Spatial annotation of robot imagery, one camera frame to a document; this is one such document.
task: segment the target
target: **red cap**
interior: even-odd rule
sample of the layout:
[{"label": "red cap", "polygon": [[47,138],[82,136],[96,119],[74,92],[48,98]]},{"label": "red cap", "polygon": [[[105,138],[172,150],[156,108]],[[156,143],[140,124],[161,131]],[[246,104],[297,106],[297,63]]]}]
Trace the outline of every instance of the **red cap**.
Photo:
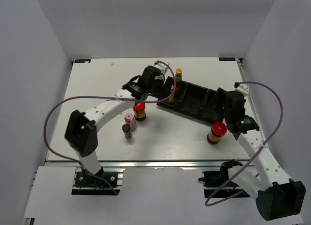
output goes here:
[{"label": "red cap", "polygon": [[144,110],[145,107],[146,107],[145,103],[144,103],[144,102],[141,102],[141,103],[135,105],[135,106],[133,107],[133,109],[134,109],[134,111],[140,112],[140,111]]},{"label": "red cap", "polygon": [[227,126],[222,122],[215,122],[212,127],[214,134],[222,136],[227,132]]}]

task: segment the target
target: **white tabletop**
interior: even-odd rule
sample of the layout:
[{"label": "white tabletop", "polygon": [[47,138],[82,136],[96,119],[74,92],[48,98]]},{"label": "white tabletop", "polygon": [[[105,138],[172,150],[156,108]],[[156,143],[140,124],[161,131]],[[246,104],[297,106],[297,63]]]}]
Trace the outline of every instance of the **white tabletop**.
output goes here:
[{"label": "white tabletop", "polygon": [[[92,59],[90,63],[75,63],[72,67],[65,98],[77,95],[112,96],[135,75],[142,74],[156,60],[168,62],[173,70],[182,68],[183,80],[213,90],[221,87],[233,90],[234,82],[241,81],[237,62],[220,62],[209,58],[123,58]],[[57,152],[77,158],[76,153],[64,138],[72,111],[85,111],[103,101],[79,99],[63,104],[51,147]],[[246,113],[253,116],[247,100]],[[217,145],[207,142],[210,126],[181,117],[146,104],[147,119],[138,122],[133,139],[124,138],[121,126],[124,117],[120,114],[107,123],[98,133],[96,153],[103,161],[162,161],[162,160],[227,160],[248,159],[245,150],[229,132]],[[49,153],[48,160],[63,160]]]}]

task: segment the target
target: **yellow cap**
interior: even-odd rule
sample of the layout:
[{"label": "yellow cap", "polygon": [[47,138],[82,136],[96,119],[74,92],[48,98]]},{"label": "yellow cap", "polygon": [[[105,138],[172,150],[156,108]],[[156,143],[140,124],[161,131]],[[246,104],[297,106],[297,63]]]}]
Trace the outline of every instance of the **yellow cap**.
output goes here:
[{"label": "yellow cap", "polygon": [[182,74],[183,70],[182,69],[177,69],[176,74]]}]

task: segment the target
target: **white wall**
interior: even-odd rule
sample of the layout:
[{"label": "white wall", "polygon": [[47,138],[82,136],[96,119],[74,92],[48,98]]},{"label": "white wall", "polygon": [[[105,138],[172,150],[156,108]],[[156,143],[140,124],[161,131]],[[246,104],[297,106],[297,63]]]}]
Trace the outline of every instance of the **white wall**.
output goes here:
[{"label": "white wall", "polygon": [[63,98],[70,61],[37,0],[0,0],[0,22],[0,223],[16,225],[45,160],[44,119]]},{"label": "white wall", "polygon": [[69,58],[244,57],[275,0],[38,0]]},{"label": "white wall", "polygon": [[[311,0],[276,0],[244,59],[246,80],[266,83],[284,103],[284,120],[270,141],[277,160],[306,189],[302,218],[311,224]],[[251,87],[266,134],[279,116],[276,98]]]}]

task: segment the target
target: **black tray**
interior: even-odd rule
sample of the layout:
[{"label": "black tray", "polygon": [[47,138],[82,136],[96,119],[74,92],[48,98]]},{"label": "black tray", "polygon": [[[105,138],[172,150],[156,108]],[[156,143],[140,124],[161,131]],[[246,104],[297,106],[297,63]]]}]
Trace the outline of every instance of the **black tray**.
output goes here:
[{"label": "black tray", "polygon": [[[172,84],[173,78],[168,77],[164,88],[169,91]],[[223,94],[225,91],[221,88],[215,91],[182,81],[179,93],[174,95],[173,103],[161,102],[157,103],[157,105],[201,121],[210,123],[222,122],[224,120],[223,114],[219,114],[215,110],[219,105],[217,104],[218,97],[215,96],[216,92],[218,95]]]}]

